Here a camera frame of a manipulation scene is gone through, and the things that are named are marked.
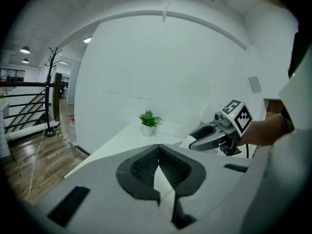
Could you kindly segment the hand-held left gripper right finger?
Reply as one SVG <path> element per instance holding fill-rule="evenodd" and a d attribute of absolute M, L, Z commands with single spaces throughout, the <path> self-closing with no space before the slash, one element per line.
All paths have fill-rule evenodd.
<path fill-rule="evenodd" d="M 177 228 L 195 223 L 231 194 L 249 164 L 246 158 L 159 145 L 160 209 Z"/>

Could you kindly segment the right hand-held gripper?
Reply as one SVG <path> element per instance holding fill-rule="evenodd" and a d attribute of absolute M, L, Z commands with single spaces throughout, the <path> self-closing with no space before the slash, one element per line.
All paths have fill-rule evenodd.
<path fill-rule="evenodd" d="M 231 100 L 220 111 L 214 114 L 213 125 L 203 125 L 197 127 L 189 135 L 195 139 L 189 145 L 189 149 L 194 151 L 206 151 L 218 148 L 226 156 L 233 156 L 241 153 L 238 145 L 242 136 L 250 127 L 253 117 L 244 102 Z M 223 132 L 216 132 L 218 126 Z"/>

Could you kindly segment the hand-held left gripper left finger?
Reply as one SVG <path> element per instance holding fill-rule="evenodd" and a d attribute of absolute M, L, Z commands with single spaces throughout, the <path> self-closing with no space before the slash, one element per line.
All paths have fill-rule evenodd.
<path fill-rule="evenodd" d="M 172 234 L 177 229 L 155 200 L 139 200 L 118 183 L 116 171 L 147 146 L 91 161 L 72 173 L 36 204 L 44 216 L 76 187 L 90 191 L 66 225 L 74 234 Z"/>

